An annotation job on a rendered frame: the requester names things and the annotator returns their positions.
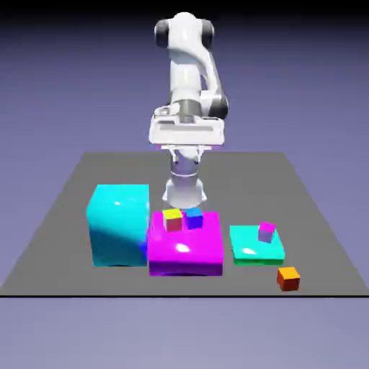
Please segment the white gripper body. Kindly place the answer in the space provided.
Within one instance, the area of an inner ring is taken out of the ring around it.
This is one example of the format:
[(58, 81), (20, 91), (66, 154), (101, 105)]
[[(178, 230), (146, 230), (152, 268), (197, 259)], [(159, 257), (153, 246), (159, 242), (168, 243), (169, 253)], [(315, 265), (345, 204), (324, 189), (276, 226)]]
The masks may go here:
[(153, 115), (149, 142), (161, 146), (221, 146), (224, 121), (195, 116), (193, 123), (181, 123), (178, 115)]

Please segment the small blue cube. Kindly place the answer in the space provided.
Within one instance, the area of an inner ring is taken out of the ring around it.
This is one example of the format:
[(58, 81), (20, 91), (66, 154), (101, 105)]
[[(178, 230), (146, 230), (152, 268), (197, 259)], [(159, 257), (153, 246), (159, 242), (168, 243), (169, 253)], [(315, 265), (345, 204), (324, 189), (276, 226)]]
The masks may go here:
[(185, 209), (184, 220), (188, 229), (203, 227), (203, 213), (199, 207)]

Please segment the small yellow cube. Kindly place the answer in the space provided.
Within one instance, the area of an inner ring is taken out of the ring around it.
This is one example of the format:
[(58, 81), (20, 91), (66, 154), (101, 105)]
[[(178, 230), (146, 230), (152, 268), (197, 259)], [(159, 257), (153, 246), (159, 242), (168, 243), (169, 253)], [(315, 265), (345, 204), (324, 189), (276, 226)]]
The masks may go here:
[(167, 232), (182, 230), (182, 212), (178, 208), (162, 210), (163, 224)]

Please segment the small magenta cube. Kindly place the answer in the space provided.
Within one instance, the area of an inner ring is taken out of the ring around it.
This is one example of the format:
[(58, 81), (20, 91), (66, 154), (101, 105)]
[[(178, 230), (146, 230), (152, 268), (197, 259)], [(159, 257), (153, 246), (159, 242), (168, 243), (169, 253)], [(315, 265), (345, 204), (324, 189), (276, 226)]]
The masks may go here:
[(258, 241), (270, 244), (274, 238), (276, 225), (262, 221), (258, 227)]

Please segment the small orange cube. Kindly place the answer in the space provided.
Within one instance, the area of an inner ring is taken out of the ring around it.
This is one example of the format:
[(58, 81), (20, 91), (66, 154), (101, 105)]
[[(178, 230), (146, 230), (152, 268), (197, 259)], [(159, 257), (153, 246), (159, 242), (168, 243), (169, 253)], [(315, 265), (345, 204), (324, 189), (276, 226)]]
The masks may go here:
[(280, 267), (277, 271), (277, 284), (281, 291), (289, 292), (299, 289), (301, 276), (294, 267)]

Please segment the large cyan box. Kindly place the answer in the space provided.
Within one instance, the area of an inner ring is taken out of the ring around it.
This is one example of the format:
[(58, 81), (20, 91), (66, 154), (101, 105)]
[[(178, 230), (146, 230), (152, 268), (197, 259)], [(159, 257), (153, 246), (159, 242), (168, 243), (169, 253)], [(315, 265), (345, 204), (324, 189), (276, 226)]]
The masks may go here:
[(148, 184), (97, 185), (86, 220), (96, 267), (147, 265)]

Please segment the large magenta box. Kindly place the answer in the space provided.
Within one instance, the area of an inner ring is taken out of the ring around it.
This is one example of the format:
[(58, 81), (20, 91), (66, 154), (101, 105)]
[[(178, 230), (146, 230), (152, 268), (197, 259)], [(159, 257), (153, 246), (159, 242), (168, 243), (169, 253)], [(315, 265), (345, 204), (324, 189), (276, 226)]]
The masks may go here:
[(223, 274), (224, 250), (217, 212), (203, 213), (203, 226), (168, 232), (163, 213), (152, 215), (148, 233), (148, 271), (151, 276)]

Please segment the large flat teal box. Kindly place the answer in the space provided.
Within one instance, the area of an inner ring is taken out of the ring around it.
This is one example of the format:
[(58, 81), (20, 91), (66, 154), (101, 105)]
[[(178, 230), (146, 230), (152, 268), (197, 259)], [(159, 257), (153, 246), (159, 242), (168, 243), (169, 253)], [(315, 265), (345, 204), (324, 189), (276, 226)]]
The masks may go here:
[(230, 225), (229, 235), (235, 265), (282, 265), (285, 249), (277, 230), (270, 243), (258, 239), (258, 225)]

